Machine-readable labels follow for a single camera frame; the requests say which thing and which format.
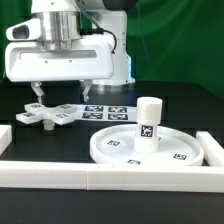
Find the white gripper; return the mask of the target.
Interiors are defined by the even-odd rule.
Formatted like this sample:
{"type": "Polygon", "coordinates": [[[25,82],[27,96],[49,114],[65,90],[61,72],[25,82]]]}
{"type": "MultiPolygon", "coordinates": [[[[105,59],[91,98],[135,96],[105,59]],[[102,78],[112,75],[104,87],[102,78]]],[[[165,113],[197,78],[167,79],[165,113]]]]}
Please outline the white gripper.
{"type": "Polygon", "coordinates": [[[91,35],[72,42],[71,50],[47,51],[38,41],[12,42],[5,51],[6,76],[12,82],[32,82],[31,88],[42,102],[40,82],[81,82],[82,101],[87,102],[94,79],[113,75],[111,46],[103,35],[91,35]]]}

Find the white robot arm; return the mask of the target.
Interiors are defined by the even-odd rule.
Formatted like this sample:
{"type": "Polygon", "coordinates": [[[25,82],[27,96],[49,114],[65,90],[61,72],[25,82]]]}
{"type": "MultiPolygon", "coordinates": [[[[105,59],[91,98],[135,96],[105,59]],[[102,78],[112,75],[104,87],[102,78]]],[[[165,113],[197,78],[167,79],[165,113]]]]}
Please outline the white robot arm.
{"type": "Polygon", "coordinates": [[[81,80],[87,88],[134,82],[126,52],[127,11],[138,0],[32,0],[32,18],[6,30],[5,74],[29,82],[81,80]]]}

